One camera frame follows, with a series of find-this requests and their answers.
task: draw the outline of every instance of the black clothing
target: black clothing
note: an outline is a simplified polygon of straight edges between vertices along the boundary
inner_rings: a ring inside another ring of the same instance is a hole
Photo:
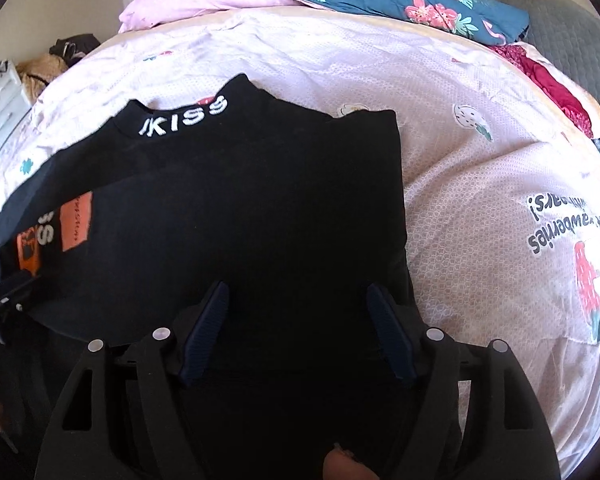
[[[59,212],[46,239],[45,215],[90,191],[86,240],[66,249]],[[6,203],[0,243],[36,222],[47,243],[32,317],[131,343],[220,279],[232,300],[212,368],[356,368],[380,358],[366,287],[407,300],[394,113],[334,120],[243,75],[201,107],[130,102],[53,156]]]

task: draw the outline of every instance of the orange label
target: orange label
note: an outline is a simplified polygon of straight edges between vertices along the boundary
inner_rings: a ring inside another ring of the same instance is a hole
[[[30,227],[16,238],[18,264],[35,276],[40,270],[40,245],[36,238],[36,227]]]
[[[63,252],[77,247],[89,237],[92,195],[91,191],[80,195],[60,208]]]

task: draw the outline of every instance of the wall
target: wall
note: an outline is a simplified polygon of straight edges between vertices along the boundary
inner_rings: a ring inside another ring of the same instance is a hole
[[[0,59],[30,59],[85,32],[107,40],[122,9],[122,0],[8,0],[0,11]]]

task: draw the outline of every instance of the bed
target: bed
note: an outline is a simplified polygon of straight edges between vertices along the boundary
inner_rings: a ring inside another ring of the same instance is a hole
[[[53,153],[129,99],[177,108],[237,73],[332,116],[396,111],[407,261],[423,318],[463,342],[509,342],[563,477],[573,472],[600,436],[600,154],[486,46],[291,4],[119,34],[49,85],[11,136],[0,153],[0,209]],[[468,389],[460,384],[461,412]]]

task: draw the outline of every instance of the bed sheet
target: bed sheet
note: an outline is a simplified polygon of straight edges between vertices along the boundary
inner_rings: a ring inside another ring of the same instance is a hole
[[[181,107],[240,72],[333,116],[396,111],[420,311],[457,340],[510,343],[568,475],[600,435],[600,156],[541,89],[477,43],[303,7],[121,34],[52,82],[12,136],[0,209],[129,99]]]

